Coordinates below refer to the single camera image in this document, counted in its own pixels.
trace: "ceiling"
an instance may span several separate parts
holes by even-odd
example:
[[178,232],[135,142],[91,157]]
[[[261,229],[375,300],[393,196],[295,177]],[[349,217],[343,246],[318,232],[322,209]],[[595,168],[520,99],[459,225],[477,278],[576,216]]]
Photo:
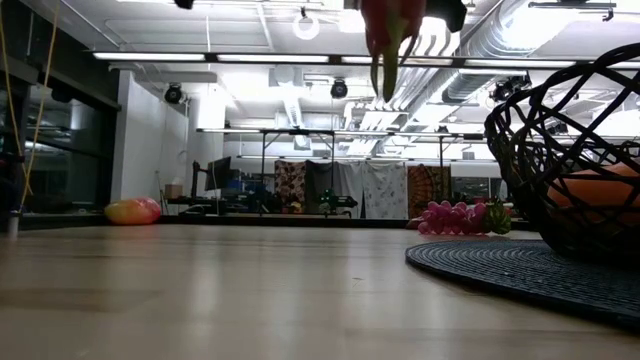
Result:
[[[35,11],[52,18],[57,0],[22,0]],[[308,14],[319,19],[320,31],[313,40],[302,40],[292,30],[292,23],[300,13],[299,1],[291,0],[291,6],[272,6],[269,1],[225,1],[211,6],[198,6],[185,11],[175,6],[154,3],[121,2],[118,0],[63,0],[60,27],[86,44],[101,51],[167,51],[167,52],[234,52],[234,53],[317,53],[366,55],[364,34],[345,33],[340,30],[342,1],[327,0],[316,10],[309,6]],[[505,4],[521,0],[505,0]],[[489,11],[497,0],[475,0],[473,13],[468,14],[461,34],[465,37],[474,24]],[[610,22],[602,21],[602,13],[572,13],[570,21],[550,41],[542,44],[531,57],[544,58],[596,58],[620,45],[640,41],[640,6],[627,6],[633,0],[618,0],[625,7]],[[532,23],[521,34],[521,40],[535,33],[543,23]],[[140,81],[151,79],[157,88],[167,84],[156,82],[158,75],[183,72],[214,72],[221,79],[233,101],[227,108],[227,119],[234,123],[250,123],[251,119],[273,119],[278,112],[284,113],[282,98],[273,92],[269,84],[268,65],[223,65],[223,64],[155,64],[136,69]],[[374,97],[367,67],[304,66],[304,74],[325,75],[328,81],[313,82],[299,99],[303,113],[334,113],[342,116],[350,101],[371,102]],[[543,83],[552,72],[531,71],[533,85]],[[344,78],[349,85],[349,98],[333,100],[329,95],[331,79]],[[417,95],[429,88],[422,83]],[[563,87],[554,90],[562,94]],[[198,86],[189,88],[197,93]],[[619,90],[603,78],[594,78],[584,87],[582,99],[600,96]],[[469,132],[482,131],[481,126],[489,114],[492,104],[487,101],[487,89],[477,91],[467,105],[436,119],[456,124],[468,124]],[[576,118],[588,122],[592,118],[590,109]]]

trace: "yellow cable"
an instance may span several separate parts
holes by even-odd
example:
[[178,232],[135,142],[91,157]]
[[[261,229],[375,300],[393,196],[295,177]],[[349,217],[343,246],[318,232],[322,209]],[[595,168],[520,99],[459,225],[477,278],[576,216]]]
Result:
[[[20,144],[20,135],[18,134],[18,122],[16,121],[16,111],[13,108],[13,98],[11,95],[11,76],[9,75],[9,59],[7,57],[7,45],[4,37],[4,20],[2,17],[2,7],[0,7],[0,42],[2,43],[2,59],[4,60],[4,69],[5,69],[4,76],[5,76],[5,82],[7,85],[7,100],[9,101],[9,112],[11,113],[11,122],[13,123],[13,134],[16,137],[15,140],[16,140],[16,147],[18,148],[18,155],[22,157],[22,145]],[[21,165],[22,165],[22,173],[26,178],[27,168],[24,165],[24,162]],[[28,186],[29,194],[33,195],[33,192],[31,191],[31,187],[29,186],[29,184],[27,184],[27,186]]]
[[[47,59],[47,69],[44,73],[44,87],[42,98],[40,99],[40,111],[38,112],[38,120],[36,122],[36,131],[33,135],[33,148],[31,149],[31,157],[29,159],[29,167],[27,168],[27,175],[25,179],[25,184],[29,183],[29,179],[31,178],[31,169],[33,168],[33,161],[36,157],[36,144],[38,143],[38,132],[40,131],[40,122],[42,121],[42,115],[44,114],[44,100],[46,98],[45,92],[47,90],[47,85],[49,84],[49,74],[51,72],[51,60],[53,59],[53,48],[56,43],[56,33],[58,31],[58,15],[60,14],[60,1],[56,2],[56,11],[53,17],[53,33],[51,34],[51,44],[49,45],[49,58]],[[24,201],[27,198],[27,186],[25,185],[24,191],[22,192],[22,200],[20,201],[20,211],[22,212],[22,207],[24,206]]]

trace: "wooden table surface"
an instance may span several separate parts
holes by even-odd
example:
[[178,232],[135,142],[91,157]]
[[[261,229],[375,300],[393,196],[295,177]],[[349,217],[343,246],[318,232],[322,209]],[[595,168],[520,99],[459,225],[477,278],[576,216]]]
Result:
[[408,246],[443,239],[178,225],[24,232],[0,246],[0,358],[640,359],[633,335],[405,264]]

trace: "hanging fabric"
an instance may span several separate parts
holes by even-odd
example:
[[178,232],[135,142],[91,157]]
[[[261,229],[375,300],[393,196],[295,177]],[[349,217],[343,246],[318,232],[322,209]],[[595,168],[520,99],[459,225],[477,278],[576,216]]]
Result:
[[276,161],[275,175],[276,194],[283,203],[299,202],[304,208],[305,204],[305,175],[307,166],[305,163]]
[[307,214],[319,214],[320,213],[320,196],[327,189],[331,189],[331,173],[332,165],[315,163],[313,161],[306,161],[307,173],[305,178],[305,198],[306,213]]
[[362,214],[362,195],[364,184],[362,182],[362,163],[348,162],[335,164],[334,193],[337,196],[351,196],[358,202],[354,208],[338,208],[338,213],[349,211],[352,219],[360,219]]
[[441,202],[451,198],[450,167],[410,166],[407,173],[410,219],[420,216],[427,209],[429,201]]
[[364,164],[367,219],[407,220],[407,170],[403,164]]

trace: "computer monitor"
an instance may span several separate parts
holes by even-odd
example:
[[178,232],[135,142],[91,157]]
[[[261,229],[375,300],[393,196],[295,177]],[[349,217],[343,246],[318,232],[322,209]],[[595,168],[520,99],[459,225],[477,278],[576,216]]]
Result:
[[205,191],[224,189],[231,178],[231,157],[210,162],[207,166]]

